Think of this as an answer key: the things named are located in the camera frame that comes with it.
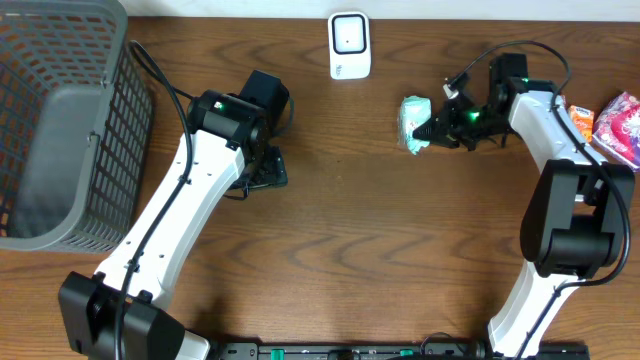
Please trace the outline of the mint green wipes packet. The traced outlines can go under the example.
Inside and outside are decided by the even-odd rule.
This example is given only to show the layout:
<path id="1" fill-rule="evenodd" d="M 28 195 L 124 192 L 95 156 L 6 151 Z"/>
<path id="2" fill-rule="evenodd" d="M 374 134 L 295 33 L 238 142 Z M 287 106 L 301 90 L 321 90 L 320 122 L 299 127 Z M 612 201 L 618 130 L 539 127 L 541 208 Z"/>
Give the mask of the mint green wipes packet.
<path id="1" fill-rule="evenodd" d="M 398 143 L 406 148 L 412 155 L 429 146 L 430 142 L 419 140 L 413 136 L 413 132 L 421 125 L 426 124 L 432 115 L 431 100 L 419 96 L 405 97 L 400 105 L 398 123 Z"/>

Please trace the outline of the purple pink floral pack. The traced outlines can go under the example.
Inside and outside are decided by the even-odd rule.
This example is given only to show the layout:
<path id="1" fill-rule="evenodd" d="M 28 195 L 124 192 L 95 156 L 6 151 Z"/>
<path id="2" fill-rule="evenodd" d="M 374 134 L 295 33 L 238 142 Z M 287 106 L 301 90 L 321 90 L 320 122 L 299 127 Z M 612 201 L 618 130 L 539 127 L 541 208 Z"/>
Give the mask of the purple pink floral pack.
<path id="1" fill-rule="evenodd" d="M 598 116 L 593 141 L 618 161 L 639 171 L 639 98 L 623 92 Z"/>

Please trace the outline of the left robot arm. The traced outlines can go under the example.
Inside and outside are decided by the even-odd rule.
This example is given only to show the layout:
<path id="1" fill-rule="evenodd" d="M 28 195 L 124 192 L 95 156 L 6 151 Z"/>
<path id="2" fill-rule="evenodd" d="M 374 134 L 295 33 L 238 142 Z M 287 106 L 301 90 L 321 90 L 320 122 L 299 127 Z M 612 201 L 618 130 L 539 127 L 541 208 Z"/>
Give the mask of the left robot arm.
<path id="1" fill-rule="evenodd" d="M 282 81 L 255 70 L 238 94 L 191 100 L 187 132 L 138 220 L 95 273 L 70 273 L 58 301 L 70 348 L 89 359 L 206 359 L 207 338 L 168 314 L 193 245 L 218 202 L 244 200 L 288 178 L 278 121 L 293 101 Z"/>

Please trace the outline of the small orange carton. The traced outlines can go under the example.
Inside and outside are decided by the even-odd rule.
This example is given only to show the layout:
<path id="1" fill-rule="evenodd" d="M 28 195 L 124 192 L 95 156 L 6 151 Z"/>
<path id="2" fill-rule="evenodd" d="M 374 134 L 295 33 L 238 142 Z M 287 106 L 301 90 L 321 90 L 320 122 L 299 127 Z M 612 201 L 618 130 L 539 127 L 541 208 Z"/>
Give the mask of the small orange carton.
<path id="1" fill-rule="evenodd" d="M 590 143 L 593 136 L 595 113 L 589 109 L 571 105 L 568 114 L 580 134 Z"/>

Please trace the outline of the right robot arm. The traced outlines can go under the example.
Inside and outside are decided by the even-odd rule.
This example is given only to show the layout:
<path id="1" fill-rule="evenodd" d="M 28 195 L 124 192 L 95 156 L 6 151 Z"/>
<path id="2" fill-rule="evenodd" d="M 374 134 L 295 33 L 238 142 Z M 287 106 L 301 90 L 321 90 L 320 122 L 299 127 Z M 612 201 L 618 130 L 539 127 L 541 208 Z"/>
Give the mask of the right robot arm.
<path id="1" fill-rule="evenodd" d="M 504 359 L 540 355 L 546 329 L 578 289 L 612 281 L 628 258 L 632 170 L 611 164 L 574 127 L 561 88 L 528 73 L 527 58 L 505 53 L 489 64 L 489 96 L 477 105 L 462 71 L 444 85 L 446 101 L 414 137 L 474 150 L 516 135 L 540 177 L 520 227 L 524 263 L 503 307 L 488 323 L 490 349 Z"/>

